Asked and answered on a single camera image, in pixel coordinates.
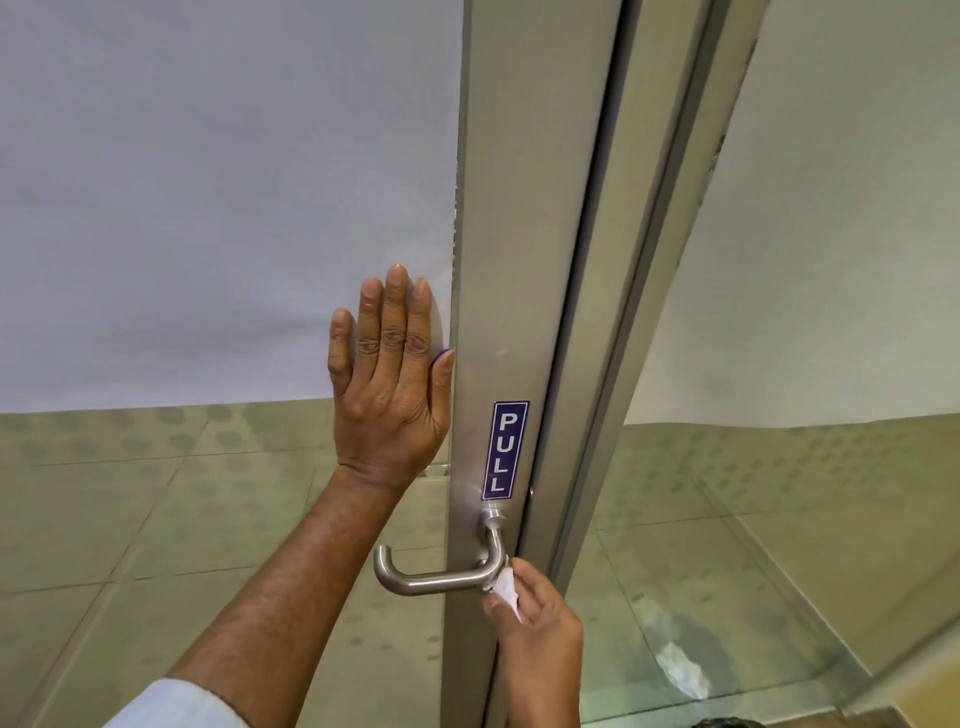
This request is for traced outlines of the white shirt sleeve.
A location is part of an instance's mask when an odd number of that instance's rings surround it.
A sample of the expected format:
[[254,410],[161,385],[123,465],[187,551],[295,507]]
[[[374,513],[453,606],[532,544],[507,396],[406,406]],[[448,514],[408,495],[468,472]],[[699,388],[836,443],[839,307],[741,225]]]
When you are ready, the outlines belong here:
[[251,728],[213,692],[176,678],[152,682],[102,728]]

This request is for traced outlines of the frosted glass door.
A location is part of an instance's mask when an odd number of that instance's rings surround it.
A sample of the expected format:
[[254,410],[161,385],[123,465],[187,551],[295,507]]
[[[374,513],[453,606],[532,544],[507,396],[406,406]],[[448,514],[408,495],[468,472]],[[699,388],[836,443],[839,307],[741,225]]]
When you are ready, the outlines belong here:
[[[0,728],[99,728],[336,467],[330,315],[403,264],[461,382],[378,540],[516,530],[623,0],[0,0]],[[484,502],[497,402],[529,402]],[[480,722],[468,588],[366,558],[301,726]]]

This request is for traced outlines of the person's left forearm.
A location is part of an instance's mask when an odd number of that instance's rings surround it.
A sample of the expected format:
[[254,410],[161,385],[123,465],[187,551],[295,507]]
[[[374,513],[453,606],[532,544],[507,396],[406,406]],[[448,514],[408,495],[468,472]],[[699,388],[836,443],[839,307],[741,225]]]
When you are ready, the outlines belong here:
[[423,464],[340,463],[318,498],[168,677],[249,728],[295,728],[366,560]]

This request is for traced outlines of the person's right forearm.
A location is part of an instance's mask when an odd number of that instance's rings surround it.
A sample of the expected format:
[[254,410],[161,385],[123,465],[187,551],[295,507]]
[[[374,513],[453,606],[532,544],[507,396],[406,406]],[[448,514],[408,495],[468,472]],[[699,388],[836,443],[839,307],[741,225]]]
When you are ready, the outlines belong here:
[[580,728],[579,685],[507,689],[507,728]]

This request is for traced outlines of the person's left hand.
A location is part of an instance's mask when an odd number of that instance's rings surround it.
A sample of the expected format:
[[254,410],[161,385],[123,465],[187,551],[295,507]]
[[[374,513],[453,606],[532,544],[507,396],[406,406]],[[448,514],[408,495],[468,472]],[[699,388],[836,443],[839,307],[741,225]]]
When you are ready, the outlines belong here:
[[430,369],[440,354],[432,349],[434,297],[424,278],[409,278],[402,353],[381,351],[386,278],[369,277],[352,315],[351,381],[332,386],[338,472],[395,499],[433,462],[452,422],[452,409],[450,420],[431,417]]

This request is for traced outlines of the frosted glass side panel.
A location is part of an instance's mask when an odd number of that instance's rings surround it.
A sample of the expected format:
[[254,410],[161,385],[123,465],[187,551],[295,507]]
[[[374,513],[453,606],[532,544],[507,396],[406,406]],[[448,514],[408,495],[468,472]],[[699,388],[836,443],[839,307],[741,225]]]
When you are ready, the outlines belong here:
[[770,0],[567,599],[583,728],[960,651],[960,0]]

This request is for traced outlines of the blue door sticker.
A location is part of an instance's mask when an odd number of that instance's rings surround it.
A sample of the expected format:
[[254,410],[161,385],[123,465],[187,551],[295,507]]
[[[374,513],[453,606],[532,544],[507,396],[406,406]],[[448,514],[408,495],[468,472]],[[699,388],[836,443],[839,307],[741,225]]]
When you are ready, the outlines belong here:
[[486,452],[484,503],[509,500],[514,492],[529,414],[529,401],[498,401],[491,414]]

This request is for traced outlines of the white tissue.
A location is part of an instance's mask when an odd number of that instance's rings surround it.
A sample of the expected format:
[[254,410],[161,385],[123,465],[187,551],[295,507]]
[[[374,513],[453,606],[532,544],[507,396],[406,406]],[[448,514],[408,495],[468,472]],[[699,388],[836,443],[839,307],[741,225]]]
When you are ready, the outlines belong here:
[[520,595],[516,587],[514,570],[507,564],[504,565],[498,571],[497,575],[488,581],[482,589],[486,594],[497,595],[501,601],[507,603],[517,620],[522,622]]

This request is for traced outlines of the aluminium door jamb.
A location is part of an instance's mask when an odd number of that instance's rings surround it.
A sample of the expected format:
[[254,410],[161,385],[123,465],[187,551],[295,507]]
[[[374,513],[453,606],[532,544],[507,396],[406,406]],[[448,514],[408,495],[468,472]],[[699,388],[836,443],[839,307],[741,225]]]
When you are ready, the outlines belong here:
[[565,592],[770,0],[630,1],[520,557]]

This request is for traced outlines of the person's right hand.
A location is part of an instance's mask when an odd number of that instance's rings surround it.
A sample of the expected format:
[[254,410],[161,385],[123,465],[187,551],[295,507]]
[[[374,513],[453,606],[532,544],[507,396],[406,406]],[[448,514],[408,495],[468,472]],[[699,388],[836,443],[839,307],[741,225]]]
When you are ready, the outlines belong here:
[[584,628],[553,583],[532,564],[510,559],[526,626],[496,629],[506,690],[581,688]]

